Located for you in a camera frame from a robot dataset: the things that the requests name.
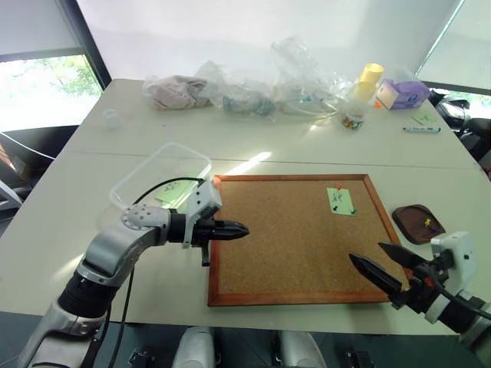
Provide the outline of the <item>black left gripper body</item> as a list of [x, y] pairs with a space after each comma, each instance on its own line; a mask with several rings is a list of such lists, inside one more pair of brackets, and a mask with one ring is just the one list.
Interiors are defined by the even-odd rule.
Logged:
[[210, 265], [209, 242], [214, 234], [215, 220], [199, 220], [193, 226], [191, 246], [201, 251], [201, 264]]

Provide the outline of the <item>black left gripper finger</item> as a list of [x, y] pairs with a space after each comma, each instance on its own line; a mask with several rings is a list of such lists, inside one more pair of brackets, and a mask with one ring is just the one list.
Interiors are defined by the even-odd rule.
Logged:
[[241, 222], [229, 220], [215, 220], [214, 226], [216, 231], [221, 232], [247, 232], [249, 229]]
[[216, 231], [213, 233], [213, 240], [220, 241], [232, 241], [237, 238], [243, 238], [247, 236], [249, 232], [247, 230], [243, 231]]

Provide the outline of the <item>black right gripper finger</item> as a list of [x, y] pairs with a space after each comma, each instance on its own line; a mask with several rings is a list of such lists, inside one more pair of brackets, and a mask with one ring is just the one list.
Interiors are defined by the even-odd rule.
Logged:
[[393, 304], [405, 304], [407, 302], [401, 282], [389, 275], [380, 265], [355, 253], [350, 253], [349, 258], [357, 271], [381, 289]]
[[417, 274], [424, 274], [426, 269], [424, 265], [426, 260], [416, 253], [404, 248], [400, 245], [395, 245], [387, 242], [379, 242], [378, 245], [384, 250], [390, 259], [397, 262], [403, 268], [415, 271]]

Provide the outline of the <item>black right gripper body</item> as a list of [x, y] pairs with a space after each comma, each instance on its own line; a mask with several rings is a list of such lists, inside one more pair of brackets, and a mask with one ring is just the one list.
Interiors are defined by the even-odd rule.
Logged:
[[392, 307], [399, 310], [408, 306], [414, 312], [427, 312], [441, 294], [443, 282], [449, 278], [453, 257], [439, 256], [430, 261], [420, 256], [391, 256], [391, 259], [412, 271], [409, 288], [390, 296]]

